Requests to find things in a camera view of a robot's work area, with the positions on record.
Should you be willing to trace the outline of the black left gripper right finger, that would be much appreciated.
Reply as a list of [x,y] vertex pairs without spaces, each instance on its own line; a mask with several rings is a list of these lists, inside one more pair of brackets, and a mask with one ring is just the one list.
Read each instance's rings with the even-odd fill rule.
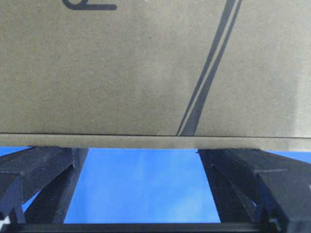
[[311,166],[258,149],[200,149],[222,223],[272,223],[279,233],[311,230]]

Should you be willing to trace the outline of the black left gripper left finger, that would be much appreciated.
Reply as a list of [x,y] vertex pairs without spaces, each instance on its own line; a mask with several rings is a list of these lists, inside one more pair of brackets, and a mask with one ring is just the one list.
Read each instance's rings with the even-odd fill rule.
[[64,223],[87,155],[87,148],[32,147],[1,156],[1,220]]

